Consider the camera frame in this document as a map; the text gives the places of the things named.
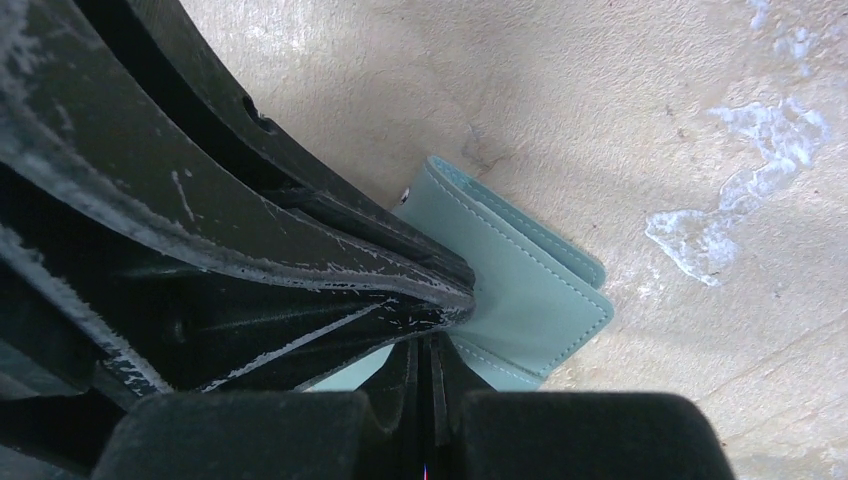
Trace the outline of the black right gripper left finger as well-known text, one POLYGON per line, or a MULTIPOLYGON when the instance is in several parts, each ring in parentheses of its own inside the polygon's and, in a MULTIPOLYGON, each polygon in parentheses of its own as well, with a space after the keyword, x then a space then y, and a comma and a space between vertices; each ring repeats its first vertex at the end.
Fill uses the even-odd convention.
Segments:
POLYGON ((407 479, 419 344, 346 392, 180 393, 140 400, 119 422, 95 479, 407 479))

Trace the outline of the teal leather card holder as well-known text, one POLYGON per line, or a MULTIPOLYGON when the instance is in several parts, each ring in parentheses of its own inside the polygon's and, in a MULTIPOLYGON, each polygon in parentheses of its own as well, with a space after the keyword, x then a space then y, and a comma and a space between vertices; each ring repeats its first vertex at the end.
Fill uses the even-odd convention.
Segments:
POLYGON ((538 389, 614 317, 598 261, 439 157, 393 212, 473 270, 476 309, 448 335, 496 390, 538 389))

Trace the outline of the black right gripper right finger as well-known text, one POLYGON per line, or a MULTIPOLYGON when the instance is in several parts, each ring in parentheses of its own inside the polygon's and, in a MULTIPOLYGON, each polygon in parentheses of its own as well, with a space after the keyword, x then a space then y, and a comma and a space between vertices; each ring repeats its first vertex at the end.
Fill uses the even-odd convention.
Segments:
POLYGON ((656 392, 499 392, 445 334, 423 341, 429 479, 731 479, 711 424, 656 392))

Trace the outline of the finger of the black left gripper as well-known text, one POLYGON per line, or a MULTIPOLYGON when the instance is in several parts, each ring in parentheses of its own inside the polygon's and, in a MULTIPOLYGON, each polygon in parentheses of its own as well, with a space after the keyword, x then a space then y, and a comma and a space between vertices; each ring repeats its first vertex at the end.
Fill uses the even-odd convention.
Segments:
POLYGON ((472 286, 465 260, 384 209, 302 147, 227 70, 177 1, 130 1, 163 61, 146 84, 175 123, 252 190, 289 210, 472 286))
POLYGON ((1 261, 140 395, 303 390, 466 321, 465 286, 284 209, 154 98, 130 1, 1 5, 1 261))

